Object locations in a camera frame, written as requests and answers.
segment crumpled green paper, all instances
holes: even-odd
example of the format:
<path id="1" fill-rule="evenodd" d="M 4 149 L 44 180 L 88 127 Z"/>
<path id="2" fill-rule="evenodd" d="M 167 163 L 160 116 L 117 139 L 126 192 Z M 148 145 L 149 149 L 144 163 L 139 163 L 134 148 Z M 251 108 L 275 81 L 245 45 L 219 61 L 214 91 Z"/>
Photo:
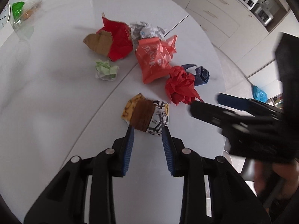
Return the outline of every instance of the crumpled green paper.
<path id="1" fill-rule="evenodd" d="M 119 70 L 118 66 L 111 66 L 109 61 L 96 61 L 95 69 L 97 73 L 95 77 L 97 79 L 102 79 L 106 81 L 114 81 L 116 79 L 117 71 Z"/>
<path id="2" fill-rule="evenodd" d="M 22 8 L 25 2 L 16 2 L 11 6 L 13 18 L 16 20 L 22 14 Z"/>

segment white round table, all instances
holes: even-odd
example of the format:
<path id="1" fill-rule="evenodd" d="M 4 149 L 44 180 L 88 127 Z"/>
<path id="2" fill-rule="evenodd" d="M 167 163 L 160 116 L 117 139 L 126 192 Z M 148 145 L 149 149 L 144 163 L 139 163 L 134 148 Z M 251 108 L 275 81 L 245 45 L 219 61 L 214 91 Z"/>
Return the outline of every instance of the white round table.
<path id="1" fill-rule="evenodd" d="M 121 114 L 138 93 L 168 101 L 166 78 L 144 85 L 134 53 L 115 64 L 116 81 L 95 79 L 95 60 L 83 38 L 103 26 L 101 14 L 127 24 L 146 21 L 177 34 L 171 65 L 210 70 L 201 98 L 216 104 L 225 91 L 220 62 L 195 20 L 171 0 L 46 0 L 0 48 L 0 193 L 22 221 L 35 199 L 73 155 L 93 157 L 123 137 Z M 192 118 L 188 106 L 170 104 L 169 129 L 204 157 L 222 155 L 224 137 Z M 183 179 L 167 170 L 161 138 L 135 131 L 130 167 L 114 178 L 119 224 L 178 223 Z"/>

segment crumpled paper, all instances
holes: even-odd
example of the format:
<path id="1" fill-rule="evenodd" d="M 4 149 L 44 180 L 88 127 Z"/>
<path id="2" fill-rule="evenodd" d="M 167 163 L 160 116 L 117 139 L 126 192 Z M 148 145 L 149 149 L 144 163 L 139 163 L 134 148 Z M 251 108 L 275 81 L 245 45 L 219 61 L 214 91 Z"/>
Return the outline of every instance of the crumpled paper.
<path id="1" fill-rule="evenodd" d="M 106 81 L 114 81 L 116 79 L 118 66 L 111 66 L 109 61 L 96 61 L 95 69 L 97 70 L 95 77 Z"/>
<path id="2" fill-rule="evenodd" d="M 167 29 L 158 26 L 154 28 L 151 24 L 146 22 L 130 23 L 130 27 L 133 29 L 133 40 L 135 44 L 138 44 L 138 40 L 146 38 L 158 37 L 163 39 L 167 32 Z"/>
<path id="3" fill-rule="evenodd" d="M 202 84 L 207 84 L 207 82 L 209 81 L 209 78 L 210 78 L 210 72 L 206 68 L 204 68 L 203 66 L 197 66 L 195 64 L 182 65 L 182 67 L 184 68 L 185 71 L 188 68 L 191 68 L 194 66 L 196 67 L 195 74 L 193 74 L 193 76 L 195 77 L 194 86 L 196 87 L 196 86 L 199 86 Z"/>
<path id="4" fill-rule="evenodd" d="M 121 118 L 136 130 L 161 136 L 169 122 L 168 106 L 167 102 L 146 100 L 139 93 L 128 101 Z"/>
<path id="5" fill-rule="evenodd" d="M 135 51 L 138 63 L 142 70 L 142 80 L 148 84 L 157 78 L 169 74 L 171 65 L 168 63 L 176 53 L 174 35 L 167 40 L 160 40 L 158 37 L 139 40 Z"/>
<path id="6" fill-rule="evenodd" d="M 185 72 L 181 66 L 174 66 L 170 69 L 170 78 L 167 79 L 165 90 L 170 100 L 178 105 L 180 102 L 191 104 L 195 98 L 200 98 L 198 92 L 194 89 L 195 77 L 191 73 Z"/>
<path id="7" fill-rule="evenodd" d="M 102 14 L 104 27 L 89 34 L 83 42 L 98 54 L 108 56 L 111 61 L 125 58 L 133 50 L 131 28 L 124 22 L 111 21 Z"/>

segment brown cardboard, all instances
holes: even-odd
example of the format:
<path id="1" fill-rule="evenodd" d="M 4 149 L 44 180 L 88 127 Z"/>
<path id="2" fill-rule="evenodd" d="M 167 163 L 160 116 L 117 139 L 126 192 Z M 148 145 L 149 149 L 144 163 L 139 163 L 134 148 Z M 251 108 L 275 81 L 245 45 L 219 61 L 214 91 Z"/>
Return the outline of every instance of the brown cardboard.
<path id="1" fill-rule="evenodd" d="M 156 105 L 151 100 L 138 101 L 133 112 L 130 125 L 136 130 L 146 132 L 154 114 Z"/>
<path id="2" fill-rule="evenodd" d="M 94 52 L 108 56 L 110 51 L 110 47 L 112 45 L 112 34 L 105 30 L 101 30 L 97 34 L 89 34 L 83 40 L 84 44 L 86 44 L 90 49 Z"/>

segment crumpled red wrapper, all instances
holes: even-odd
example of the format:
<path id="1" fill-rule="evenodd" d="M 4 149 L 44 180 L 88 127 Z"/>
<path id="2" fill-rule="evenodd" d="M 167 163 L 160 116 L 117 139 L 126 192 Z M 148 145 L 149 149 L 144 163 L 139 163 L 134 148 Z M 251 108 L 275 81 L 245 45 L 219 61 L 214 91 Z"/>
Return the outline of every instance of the crumpled red wrapper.
<path id="1" fill-rule="evenodd" d="M 169 61 L 176 53 L 174 35 L 167 40 L 160 40 L 158 37 L 139 40 L 135 51 L 138 63 L 142 70 L 142 80 L 148 84 L 157 78 L 169 74 L 171 65 Z"/>
<path id="2" fill-rule="evenodd" d="M 102 18 L 104 27 L 97 34 L 104 30 L 112 36 L 112 45 L 107 56 L 112 61 L 125 58 L 133 50 L 130 26 L 124 22 L 111 21 L 104 16 Z"/>
<path id="3" fill-rule="evenodd" d="M 181 66 L 174 66 L 170 69 L 169 76 L 165 90 L 167 96 L 175 105 L 178 105 L 180 102 L 189 105 L 195 101 L 195 98 L 203 102 L 198 92 L 194 89 L 194 75 L 185 72 Z"/>

